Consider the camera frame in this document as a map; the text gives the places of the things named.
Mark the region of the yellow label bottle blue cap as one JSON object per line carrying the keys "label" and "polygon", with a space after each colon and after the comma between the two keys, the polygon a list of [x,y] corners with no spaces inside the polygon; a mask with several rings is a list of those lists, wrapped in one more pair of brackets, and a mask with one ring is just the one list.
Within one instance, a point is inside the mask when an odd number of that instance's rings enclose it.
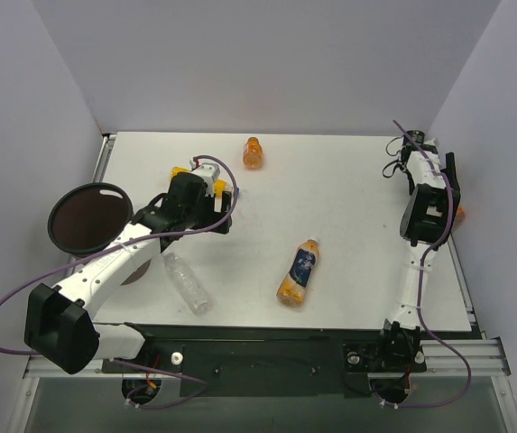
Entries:
{"label": "yellow label bottle blue cap", "polygon": [[216,195],[206,195],[207,185],[204,180],[191,172],[191,168],[174,167],[171,169],[168,197],[184,203],[199,203],[202,200],[216,198],[226,201],[226,196],[233,197],[236,188],[232,181],[218,178]]}

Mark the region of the orange bottle with red label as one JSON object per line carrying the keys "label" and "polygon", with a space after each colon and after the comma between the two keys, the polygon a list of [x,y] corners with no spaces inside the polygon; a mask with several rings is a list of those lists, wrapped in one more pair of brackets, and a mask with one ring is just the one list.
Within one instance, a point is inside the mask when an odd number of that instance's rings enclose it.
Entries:
{"label": "orange bottle with red label", "polygon": [[466,212],[461,206],[459,206],[457,208],[457,212],[455,214],[454,225],[460,226],[465,221],[465,218],[466,218]]}

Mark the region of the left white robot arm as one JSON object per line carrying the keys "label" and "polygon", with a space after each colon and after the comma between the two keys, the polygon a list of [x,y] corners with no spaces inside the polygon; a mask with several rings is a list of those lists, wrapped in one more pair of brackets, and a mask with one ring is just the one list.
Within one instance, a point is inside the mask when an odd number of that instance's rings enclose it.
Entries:
{"label": "left white robot arm", "polygon": [[185,235],[227,234],[235,198],[218,196],[220,169],[205,162],[172,179],[166,193],[136,212],[118,237],[100,253],[78,262],[78,271],[50,287],[35,287],[28,298],[24,342],[75,374],[94,359],[123,358],[133,370],[150,368],[152,345],[130,325],[97,325],[106,300],[138,268]]}

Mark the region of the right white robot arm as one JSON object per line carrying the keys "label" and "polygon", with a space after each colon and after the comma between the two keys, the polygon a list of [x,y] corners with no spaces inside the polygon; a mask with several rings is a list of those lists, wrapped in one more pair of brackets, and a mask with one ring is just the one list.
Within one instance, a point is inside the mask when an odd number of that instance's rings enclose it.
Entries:
{"label": "right white robot arm", "polygon": [[380,341],[373,345],[374,362],[387,372],[418,371],[424,365],[420,349],[422,298],[436,254],[449,238],[460,203],[455,155],[441,163],[439,151],[425,142],[425,133],[408,130],[396,169],[406,175],[410,200],[400,224],[406,242],[401,288],[384,321]]}

